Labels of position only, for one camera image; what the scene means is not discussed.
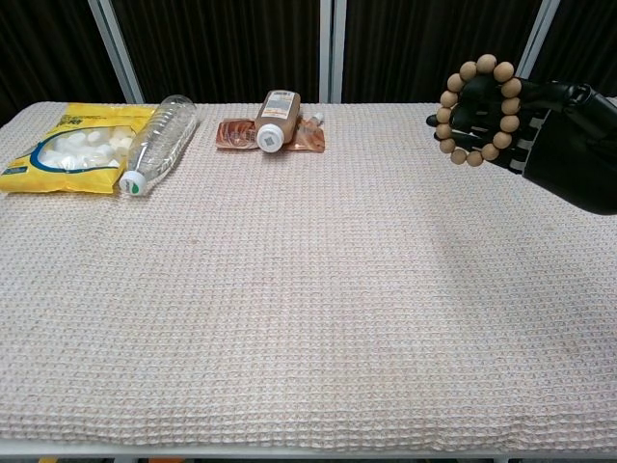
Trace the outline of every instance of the wooden bead bracelet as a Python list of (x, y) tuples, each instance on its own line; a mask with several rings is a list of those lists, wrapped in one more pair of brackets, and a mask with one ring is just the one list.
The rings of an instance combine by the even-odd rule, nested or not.
[[(501, 103), (501, 113), (503, 117), (499, 122), (501, 131), (495, 134), (493, 142), (486, 144), (481, 151), (474, 150), (467, 153), (465, 150), (456, 147), (452, 137), (452, 127), (450, 116), (452, 108), (458, 103), (459, 93), (465, 85), (477, 74), (493, 74), (493, 77), (501, 85), (501, 94), (506, 98)], [(477, 63), (467, 61), (461, 66), (456, 74), (450, 75), (447, 79), (447, 90), (440, 98), (442, 107), (437, 110), (437, 122), (435, 129), (437, 137), (440, 139), (440, 150), (446, 154), (450, 153), (450, 160), (454, 164), (463, 164), (465, 161), (477, 167), (486, 159), (493, 161), (499, 156), (499, 150), (505, 150), (512, 143), (512, 132), (515, 132), (520, 125), (516, 114), (521, 108), (521, 100), (518, 98), (521, 92), (522, 83), (514, 77), (514, 66), (503, 62), (497, 64), (497, 59), (493, 55), (482, 55)]]

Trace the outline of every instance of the plastic water bottle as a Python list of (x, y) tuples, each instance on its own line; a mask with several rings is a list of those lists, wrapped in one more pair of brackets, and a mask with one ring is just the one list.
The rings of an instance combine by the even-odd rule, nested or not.
[(196, 127), (193, 101), (183, 95), (165, 98), (128, 150), (121, 190), (144, 195), (170, 171)]

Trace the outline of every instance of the brown squeeze bottle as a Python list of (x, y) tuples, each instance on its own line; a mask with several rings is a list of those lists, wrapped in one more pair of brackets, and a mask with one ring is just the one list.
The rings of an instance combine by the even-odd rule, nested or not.
[(289, 143), (299, 112), (300, 95), (287, 90), (269, 92), (255, 119), (259, 147), (266, 152), (276, 152)]

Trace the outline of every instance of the bottle cap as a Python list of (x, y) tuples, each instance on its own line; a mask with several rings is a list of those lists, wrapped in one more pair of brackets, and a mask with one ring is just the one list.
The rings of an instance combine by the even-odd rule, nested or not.
[(146, 178), (137, 171), (126, 171), (120, 179), (120, 190), (133, 196), (146, 193)]
[(278, 125), (267, 123), (257, 131), (257, 145), (266, 152), (277, 152), (282, 147), (284, 134)]

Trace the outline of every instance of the yellow bag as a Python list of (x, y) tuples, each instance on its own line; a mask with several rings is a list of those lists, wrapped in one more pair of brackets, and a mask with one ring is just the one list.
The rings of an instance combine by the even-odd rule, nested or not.
[(135, 105), (69, 104), (44, 140), (0, 175), (0, 191), (113, 193), (130, 141), (153, 112)]

